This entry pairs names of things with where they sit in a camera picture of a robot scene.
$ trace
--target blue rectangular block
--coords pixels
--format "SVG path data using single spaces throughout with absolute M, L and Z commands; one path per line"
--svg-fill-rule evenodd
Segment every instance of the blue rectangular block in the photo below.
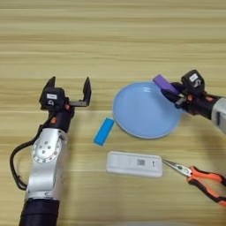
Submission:
M 94 138 L 94 143 L 97 145 L 102 146 L 106 140 L 106 138 L 108 138 L 109 133 L 111 131 L 111 128 L 114 124 L 114 120 L 110 119 L 110 118 L 106 118 L 102 124 L 101 129 L 97 132 L 95 138 Z

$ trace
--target wood grain surface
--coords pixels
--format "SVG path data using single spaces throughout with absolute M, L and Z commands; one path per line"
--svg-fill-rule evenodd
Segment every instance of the wood grain surface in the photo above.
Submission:
M 120 88 L 159 73 L 178 81 L 198 69 L 209 93 L 226 95 L 225 60 L 224 0 L 0 1 L 0 225 L 19 223 L 24 193 L 13 182 L 9 157 L 46 118 L 38 100 L 53 75 L 75 99 L 86 76 L 93 88 L 91 106 L 78 109 L 69 132 L 59 226 L 225 225 L 226 209 L 169 167 L 161 179 L 105 172 L 108 152 L 123 150 L 225 175 L 226 138 L 207 120 L 185 115 L 156 140 L 115 125 L 104 147 L 93 143 Z M 17 158 L 24 179 L 30 159 L 29 150 Z

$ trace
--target red pliers handle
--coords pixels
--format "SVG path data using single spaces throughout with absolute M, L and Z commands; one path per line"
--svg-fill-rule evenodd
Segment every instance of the red pliers handle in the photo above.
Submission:
M 226 207 L 226 198 L 220 196 L 217 192 L 212 190 L 211 188 L 204 186 L 200 182 L 200 178 L 210 179 L 217 182 L 220 182 L 222 185 L 226 186 L 226 178 L 220 174 L 205 172 L 197 169 L 196 167 L 190 167 L 192 171 L 192 175 L 187 178 L 187 181 L 190 185 L 195 185 L 198 187 L 203 193 L 205 193 L 212 201 Z

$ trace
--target light blue plate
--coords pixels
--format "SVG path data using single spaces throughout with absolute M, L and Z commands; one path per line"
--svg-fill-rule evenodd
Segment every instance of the light blue plate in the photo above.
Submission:
M 113 116 L 133 136 L 156 139 L 178 125 L 182 110 L 176 109 L 154 83 L 133 83 L 121 89 L 113 102 Z

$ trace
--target purple object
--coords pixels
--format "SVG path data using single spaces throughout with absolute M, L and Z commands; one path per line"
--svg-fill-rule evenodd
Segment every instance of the purple object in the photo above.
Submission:
M 168 89 L 175 94 L 180 94 L 161 74 L 153 78 L 153 82 L 162 89 Z

